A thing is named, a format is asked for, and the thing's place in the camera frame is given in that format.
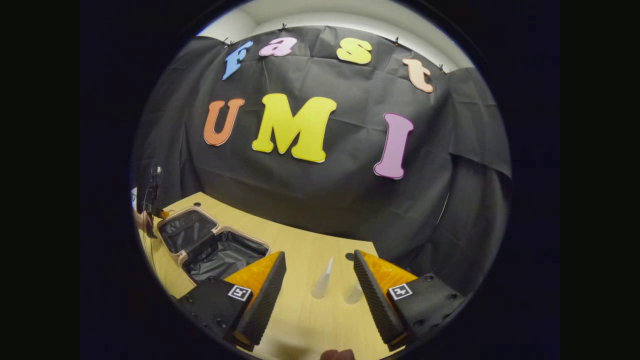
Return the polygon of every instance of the open suitcase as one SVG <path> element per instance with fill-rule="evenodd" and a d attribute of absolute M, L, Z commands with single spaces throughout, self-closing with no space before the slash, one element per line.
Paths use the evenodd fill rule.
<path fill-rule="evenodd" d="M 220 226 L 198 206 L 172 214 L 157 228 L 176 264 L 196 284 L 210 276 L 224 279 L 269 254 L 266 243 Z"/>

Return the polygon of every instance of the letter m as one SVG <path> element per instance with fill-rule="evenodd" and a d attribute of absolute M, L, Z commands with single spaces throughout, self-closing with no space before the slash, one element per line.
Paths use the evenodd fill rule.
<path fill-rule="evenodd" d="M 324 129 L 336 103 L 326 97 L 312 97 L 294 117 L 285 94 L 268 94 L 262 98 L 265 105 L 258 138 L 253 150 L 271 152 L 271 132 L 275 134 L 278 152 L 284 154 L 299 133 L 298 143 L 291 149 L 294 158 L 321 163 L 326 155 L 322 150 Z"/>

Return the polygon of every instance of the orange letter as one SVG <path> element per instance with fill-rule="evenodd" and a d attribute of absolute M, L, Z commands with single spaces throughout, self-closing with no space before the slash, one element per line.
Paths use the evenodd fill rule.
<path fill-rule="evenodd" d="M 219 133 L 215 133 L 213 128 L 216 125 L 216 119 L 218 119 L 218 112 L 224 105 L 225 102 L 222 100 L 209 104 L 209 114 L 207 115 L 207 121 L 204 123 L 204 141 L 209 145 L 219 146 L 227 141 L 229 135 L 231 135 L 231 130 L 234 128 L 238 109 L 244 105 L 244 99 L 229 100 L 229 112 L 227 113 L 225 127 Z"/>
<path fill-rule="evenodd" d="M 431 72 L 422 67 L 420 60 L 416 59 L 403 59 L 402 63 L 409 66 L 409 80 L 418 89 L 424 92 L 433 92 L 433 85 L 427 84 L 424 80 L 424 76 L 431 76 Z"/>

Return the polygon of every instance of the white wall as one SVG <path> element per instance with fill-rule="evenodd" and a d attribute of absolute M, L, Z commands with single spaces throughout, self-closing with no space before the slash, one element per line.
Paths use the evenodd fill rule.
<path fill-rule="evenodd" d="M 242 40 L 252 33 L 257 26 L 256 22 L 240 9 L 226 13 L 214 20 L 198 36 L 212 37 L 218 40 L 228 38 L 227 42 Z"/>
<path fill-rule="evenodd" d="M 418 36 L 407 32 L 397 26 L 393 26 L 386 22 L 371 19 L 364 16 L 352 15 L 348 13 L 302 13 L 297 15 L 291 15 L 286 17 L 280 17 L 277 19 L 269 20 L 259 24 L 251 35 L 263 33 L 265 31 L 271 31 L 274 29 L 280 29 L 282 23 L 287 26 L 304 26 L 304 25 L 327 25 L 327 26 L 341 26 L 343 28 L 351 28 L 366 31 L 369 33 L 377 34 L 387 39 L 395 40 L 399 37 L 399 42 L 406 47 L 416 51 L 420 55 L 423 55 L 427 59 L 433 61 L 436 64 L 443 64 L 446 71 L 456 70 L 459 68 L 458 64 L 453 62 L 449 57 L 443 54 L 440 50 L 433 47 L 431 44 L 425 42 Z"/>
<path fill-rule="evenodd" d="M 467 55 L 421 15 L 389 0 L 254 0 L 212 22 L 199 35 L 235 42 L 288 26 L 331 25 L 375 33 L 444 64 L 473 67 Z"/>

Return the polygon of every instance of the yellow letter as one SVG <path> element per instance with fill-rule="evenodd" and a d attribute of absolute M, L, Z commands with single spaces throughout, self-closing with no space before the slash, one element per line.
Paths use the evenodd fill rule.
<path fill-rule="evenodd" d="M 366 64 L 371 61 L 371 44 L 356 38 L 343 38 L 340 48 L 335 52 L 338 59 L 351 61 L 356 64 Z"/>
<path fill-rule="evenodd" d="M 294 158 L 321 163 L 326 155 L 322 150 L 324 129 L 329 114 L 337 104 L 326 97 L 312 97 L 295 117 L 291 115 L 289 100 L 285 94 L 268 94 L 262 98 L 264 114 L 258 138 L 252 143 L 253 150 L 271 152 L 271 130 L 276 136 L 278 152 L 284 154 L 299 133 L 298 143 L 291 149 Z"/>

